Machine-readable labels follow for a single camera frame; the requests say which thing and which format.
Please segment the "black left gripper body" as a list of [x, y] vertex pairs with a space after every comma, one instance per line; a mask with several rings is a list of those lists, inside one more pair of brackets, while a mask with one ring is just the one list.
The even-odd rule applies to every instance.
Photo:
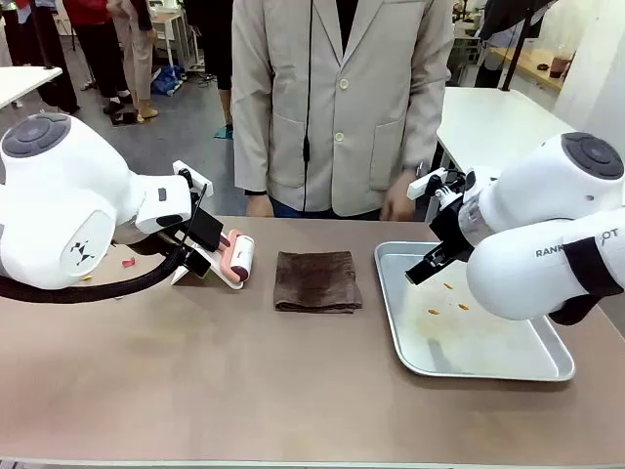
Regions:
[[175, 251], [180, 251], [185, 256], [188, 256], [193, 250], [185, 241], [177, 239], [175, 236], [171, 236], [165, 232], [157, 233], [154, 236], [157, 252], [163, 256], [168, 256]]

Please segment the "person right hand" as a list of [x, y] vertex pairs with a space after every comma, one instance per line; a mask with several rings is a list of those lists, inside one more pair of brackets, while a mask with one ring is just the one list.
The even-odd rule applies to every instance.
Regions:
[[247, 196], [247, 215], [249, 217], [271, 218], [274, 216], [271, 200], [267, 194]]

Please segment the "person left hand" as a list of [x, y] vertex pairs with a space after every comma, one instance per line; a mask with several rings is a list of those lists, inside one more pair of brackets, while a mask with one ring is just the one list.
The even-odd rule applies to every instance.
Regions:
[[385, 202], [380, 213], [381, 221], [412, 221], [416, 213], [416, 202], [407, 197], [411, 183], [417, 179], [415, 169], [403, 171], [394, 184], [387, 190]]

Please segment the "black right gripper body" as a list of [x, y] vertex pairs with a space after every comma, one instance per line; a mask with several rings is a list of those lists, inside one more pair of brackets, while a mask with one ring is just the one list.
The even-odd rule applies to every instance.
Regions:
[[447, 194], [430, 223], [439, 244], [428, 253], [429, 260], [468, 260], [482, 240], [482, 214], [479, 199], [464, 200], [462, 193]]

